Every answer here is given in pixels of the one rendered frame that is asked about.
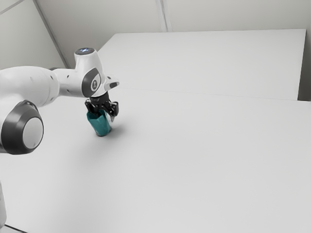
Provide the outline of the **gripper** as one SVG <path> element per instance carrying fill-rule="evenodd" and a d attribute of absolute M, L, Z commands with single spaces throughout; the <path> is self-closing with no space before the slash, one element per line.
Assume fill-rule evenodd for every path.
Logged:
<path fill-rule="evenodd" d="M 88 112 L 92 114 L 97 114 L 99 110 L 105 110 L 110 116 L 111 123 L 119 114 L 119 103 L 117 101 L 111 102 L 108 93 L 104 93 L 99 97 L 90 97 L 85 101 L 85 106 Z"/>

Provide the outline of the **teal faceted mug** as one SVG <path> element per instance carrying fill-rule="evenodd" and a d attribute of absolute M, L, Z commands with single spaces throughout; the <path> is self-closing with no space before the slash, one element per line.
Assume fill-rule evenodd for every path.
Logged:
<path fill-rule="evenodd" d="M 87 112 L 86 116 L 97 136 L 105 136 L 110 133 L 111 126 L 104 110 L 99 110 L 99 115 Z"/>

